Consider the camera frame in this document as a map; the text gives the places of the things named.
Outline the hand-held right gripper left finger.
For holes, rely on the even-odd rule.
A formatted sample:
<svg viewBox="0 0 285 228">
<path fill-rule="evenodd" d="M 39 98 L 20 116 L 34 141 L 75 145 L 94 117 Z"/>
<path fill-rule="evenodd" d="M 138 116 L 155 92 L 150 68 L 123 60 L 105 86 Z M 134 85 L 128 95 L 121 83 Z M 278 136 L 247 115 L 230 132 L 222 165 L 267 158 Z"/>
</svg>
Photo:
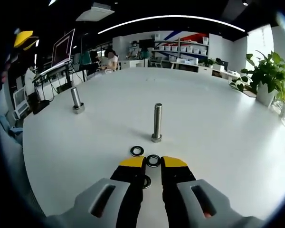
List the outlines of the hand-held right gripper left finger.
<svg viewBox="0 0 285 228">
<path fill-rule="evenodd" d="M 111 178 L 80 193 L 74 206 L 47 218 L 49 228 L 134 228 L 143 200 L 145 157 L 120 162 Z"/>
</svg>

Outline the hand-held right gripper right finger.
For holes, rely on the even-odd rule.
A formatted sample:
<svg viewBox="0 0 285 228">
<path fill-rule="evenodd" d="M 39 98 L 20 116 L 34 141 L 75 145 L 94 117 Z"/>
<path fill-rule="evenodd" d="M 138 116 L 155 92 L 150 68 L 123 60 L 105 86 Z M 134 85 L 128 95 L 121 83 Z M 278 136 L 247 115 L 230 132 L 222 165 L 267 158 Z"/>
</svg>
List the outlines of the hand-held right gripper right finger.
<svg viewBox="0 0 285 228">
<path fill-rule="evenodd" d="M 161 181 L 170 228 L 260 228 L 264 224 L 233 210 L 227 196 L 196 179 L 180 159 L 161 157 Z"/>
</svg>

